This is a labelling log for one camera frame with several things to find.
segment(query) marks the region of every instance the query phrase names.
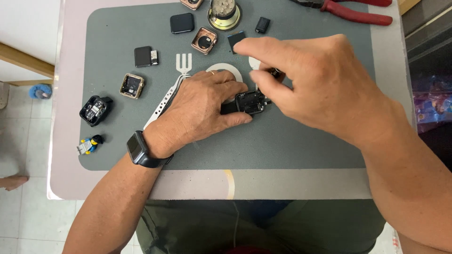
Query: apple watch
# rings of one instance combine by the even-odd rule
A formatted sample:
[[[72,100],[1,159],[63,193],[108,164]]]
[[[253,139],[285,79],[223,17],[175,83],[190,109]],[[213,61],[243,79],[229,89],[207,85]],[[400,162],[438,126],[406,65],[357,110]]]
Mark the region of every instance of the apple watch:
[[[149,148],[143,137],[143,132],[136,131],[127,141],[127,150],[130,159],[135,165],[141,165],[145,168],[156,169],[170,163],[174,155],[166,159],[155,159],[149,156]]]

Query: right hand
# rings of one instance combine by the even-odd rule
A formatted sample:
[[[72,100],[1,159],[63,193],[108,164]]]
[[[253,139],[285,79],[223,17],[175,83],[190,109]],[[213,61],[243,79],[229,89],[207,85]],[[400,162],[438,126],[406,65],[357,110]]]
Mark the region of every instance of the right hand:
[[[398,118],[405,115],[370,78],[344,35],[287,41],[246,38],[234,51],[262,62],[259,71],[250,72],[251,79],[285,115],[356,146],[386,132],[387,124],[397,119],[391,117],[394,112]],[[270,67],[285,72],[293,89],[265,71]]]

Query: gray repair mat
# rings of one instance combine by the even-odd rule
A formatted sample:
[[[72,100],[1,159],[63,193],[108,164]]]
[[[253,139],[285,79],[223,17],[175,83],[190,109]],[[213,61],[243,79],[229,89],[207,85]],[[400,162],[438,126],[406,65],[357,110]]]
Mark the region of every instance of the gray repair mat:
[[[244,13],[240,25],[231,32],[217,32],[218,44],[205,56],[194,50],[190,43],[200,27],[213,30],[207,23],[208,3],[205,1],[196,11],[181,3],[171,3],[106,8],[92,13],[87,24],[85,80],[80,108],[92,95],[109,96],[114,100],[114,108],[96,127],[91,128],[81,121],[80,139],[101,134],[106,140],[93,154],[79,156],[83,167],[88,170],[110,170],[127,152],[127,140],[135,130],[142,130],[180,75],[176,70],[178,53],[192,53],[190,74],[206,70],[216,63],[228,63],[235,66],[244,82],[254,89],[255,85],[248,76],[252,70],[248,57],[233,55],[226,37],[240,30],[245,31],[248,37],[259,37],[254,28],[261,16],[271,19],[266,36],[281,40],[346,34],[358,59],[371,77],[375,77],[369,25],[351,23],[288,0],[239,0]],[[342,4],[367,12],[367,5],[364,4]],[[172,34],[170,17],[187,12],[195,16],[195,30]],[[143,46],[151,46],[158,51],[159,65],[135,67],[134,49]],[[146,81],[138,100],[119,94],[126,73],[141,76]],[[286,79],[285,84],[290,86],[291,82]],[[250,124],[188,144],[176,152],[165,169],[364,167],[361,152],[356,147],[285,117],[276,105],[271,104],[265,112],[255,115]]]

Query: tiled floor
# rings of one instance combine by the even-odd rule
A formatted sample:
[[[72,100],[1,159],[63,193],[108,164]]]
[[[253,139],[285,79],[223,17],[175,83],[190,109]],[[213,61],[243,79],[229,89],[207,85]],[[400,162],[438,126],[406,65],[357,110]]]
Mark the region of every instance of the tiled floor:
[[[60,254],[83,201],[46,198],[52,102],[30,99],[28,89],[11,87],[0,109],[0,177],[30,176],[14,191],[0,190],[0,254]],[[136,236],[122,253],[142,254]],[[371,253],[395,253],[388,224]]]

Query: pliers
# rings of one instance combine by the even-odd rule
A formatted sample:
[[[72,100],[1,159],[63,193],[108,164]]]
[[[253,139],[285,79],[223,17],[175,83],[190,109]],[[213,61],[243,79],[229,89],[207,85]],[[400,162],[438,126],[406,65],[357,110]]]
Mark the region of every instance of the pliers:
[[[380,7],[388,7],[392,4],[392,0],[290,0],[305,7],[320,9],[320,11],[328,11],[331,14],[341,17],[343,19],[365,24],[389,26],[392,23],[392,17],[358,12],[351,10],[337,2],[358,2],[368,5],[375,5]]]

